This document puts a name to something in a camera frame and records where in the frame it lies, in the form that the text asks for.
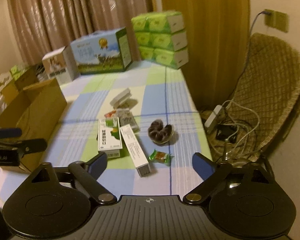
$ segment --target open cardboard box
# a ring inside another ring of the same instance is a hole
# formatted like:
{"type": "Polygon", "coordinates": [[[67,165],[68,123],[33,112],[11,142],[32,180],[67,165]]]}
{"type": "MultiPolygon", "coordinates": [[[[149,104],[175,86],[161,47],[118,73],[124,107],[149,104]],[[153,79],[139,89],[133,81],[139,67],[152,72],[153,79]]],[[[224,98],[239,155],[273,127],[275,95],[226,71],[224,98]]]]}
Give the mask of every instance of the open cardboard box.
{"type": "MultiPolygon", "coordinates": [[[[1,113],[0,127],[21,128],[22,136],[13,140],[44,138],[48,141],[66,104],[56,79],[27,86],[1,113]]],[[[38,167],[42,154],[25,155],[19,167],[2,168],[31,173],[38,167]]]]}

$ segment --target white power strip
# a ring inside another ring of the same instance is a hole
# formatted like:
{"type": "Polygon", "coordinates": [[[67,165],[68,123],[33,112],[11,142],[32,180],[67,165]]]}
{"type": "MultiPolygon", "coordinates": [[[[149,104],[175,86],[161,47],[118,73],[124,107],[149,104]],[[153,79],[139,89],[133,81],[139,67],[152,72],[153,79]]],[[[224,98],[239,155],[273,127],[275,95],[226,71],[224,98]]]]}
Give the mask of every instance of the white power strip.
{"type": "Polygon", "coordinates": [[[204,123],[204,128],[207,132],[207,134],[210,134],[212,130],[215,128],[215,126],[218,123],[218,117],[222,114],[223,107],[221,105],[217,105],[213,112],[210,114],[209,118],[204,123]]]}

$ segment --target green tissue package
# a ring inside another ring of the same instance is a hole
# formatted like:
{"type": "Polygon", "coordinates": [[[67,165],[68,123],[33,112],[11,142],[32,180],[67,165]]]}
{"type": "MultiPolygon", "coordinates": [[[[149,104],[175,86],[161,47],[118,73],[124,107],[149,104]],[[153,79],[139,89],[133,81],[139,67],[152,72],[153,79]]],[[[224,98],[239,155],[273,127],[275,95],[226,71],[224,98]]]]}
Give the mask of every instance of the green tissue package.
{"type": "Polygon", "coordinates": [[[175,33],[185,28],[182,14],[177,11],[144,13],[131,22],[135,32],[175,33]]]}
{"type": "Polygon", "coordinates": [[[175,69],[180,68],[189,61],[187,47],[178,51],[154,49],[139,46],[142,59],[149,60],[175,69]]]}
{"type": "Polygon", "coordinates": [[[140,46],[177,51],[187,46],[186,31],[173,34],[136,32],[137,42],[140,46]]]}

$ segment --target plaid tablecloth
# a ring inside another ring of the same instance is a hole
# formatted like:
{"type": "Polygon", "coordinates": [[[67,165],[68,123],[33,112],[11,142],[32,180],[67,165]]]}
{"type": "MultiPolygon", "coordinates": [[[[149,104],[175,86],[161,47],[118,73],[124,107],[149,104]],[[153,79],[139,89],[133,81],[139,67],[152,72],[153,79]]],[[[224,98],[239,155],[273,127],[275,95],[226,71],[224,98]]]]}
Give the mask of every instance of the plaid tablecloth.
{"type": "MultiPolygon", "coordinates": [[[[180,195],[202,182],[192,168],[192,155],[211,158],[200,116],[189,94],[181,70],[150,62],[134,62],[124,73],[82,76],[61,86],[68,106],[49,141],[43,161],[67,166],[87,161],[97,151],[98,119],[113,110],[109,102],[129,87],[136,102],[132,113],[140,127],[137,139],[147,156],[156,148],[173,155],[171,166],[151,163],[152,174],[140,178],[126,149],[122,158],[111,159],[99,182],[120,195],[180,195]],[[147,135],[155,119],[173,124],[175,135],[169,145],[157,146],[147,135]]],[[[0,206],[27,175],[0,169],[0,206]]]]}

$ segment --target white toothpaste box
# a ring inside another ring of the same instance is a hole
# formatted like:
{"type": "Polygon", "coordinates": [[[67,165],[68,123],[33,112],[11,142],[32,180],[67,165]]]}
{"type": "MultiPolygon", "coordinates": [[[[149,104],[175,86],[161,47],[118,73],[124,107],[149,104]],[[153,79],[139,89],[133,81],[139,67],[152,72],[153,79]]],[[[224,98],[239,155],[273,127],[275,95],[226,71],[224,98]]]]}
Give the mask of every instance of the white toothpaste box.
{"type": "Polygon", "coordinates": [[[142,151],[140,144],[129,124],[120,127],[123,140],[136,167],[139,176],[143,177],[151,173],[148,159],[142,151]]]}
{"type": "Polygon", "coordinates": [[[105,152],[107,158],[120,157],[122,138],[120,133],[119,118],[99,119],[98,152],[105,152]]]}

